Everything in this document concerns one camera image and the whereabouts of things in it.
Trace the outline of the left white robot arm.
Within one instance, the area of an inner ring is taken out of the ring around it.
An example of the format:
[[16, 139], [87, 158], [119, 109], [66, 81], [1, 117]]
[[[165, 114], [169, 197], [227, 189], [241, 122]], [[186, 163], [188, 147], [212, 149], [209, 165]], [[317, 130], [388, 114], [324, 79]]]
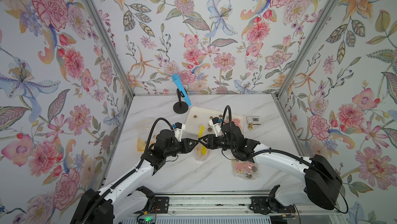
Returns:
[[188, 154], [197, 140], [182, 138], [182, 130], [162, 130], [133, 169], [98, 191], [83, 194], [71, 219], [73, 224], [118, 224], [128, 215], [148, 211], [155, 194], [143, 183], [166, 163], [168, 157]]

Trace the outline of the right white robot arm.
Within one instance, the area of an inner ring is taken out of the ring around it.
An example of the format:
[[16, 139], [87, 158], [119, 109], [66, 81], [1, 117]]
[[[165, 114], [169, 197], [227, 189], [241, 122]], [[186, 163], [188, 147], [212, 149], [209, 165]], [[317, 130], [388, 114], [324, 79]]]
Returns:
[[273, 149], [245, 138], [234, 123], [217, 123], [213, 125], [213, 130], [214, 134], [198, 140], [206, 148], [230, 150], [239, 161], [270, 166], [300, 180], [285, 187], [276, 185], [272, 188], [267, 200], [272, 210], [278, 205], [287, 207], [301, 203], [336, 210], [338, 197], [342, 196], [342, 180], [325, 157], [299, 157]]

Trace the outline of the ziploc bag yellow duck print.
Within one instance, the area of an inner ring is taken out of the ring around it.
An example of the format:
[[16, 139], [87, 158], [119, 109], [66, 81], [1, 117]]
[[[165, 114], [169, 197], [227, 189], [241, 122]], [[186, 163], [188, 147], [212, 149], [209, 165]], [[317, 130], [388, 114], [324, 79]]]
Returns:
[[136, 149], [138, 152], [145, 151], [150, 130], [151, 130], [151, 127], [148, 126], [147, 124], [138, 127], [138, 138], [137, 138], [137, 144], [136, 144]]

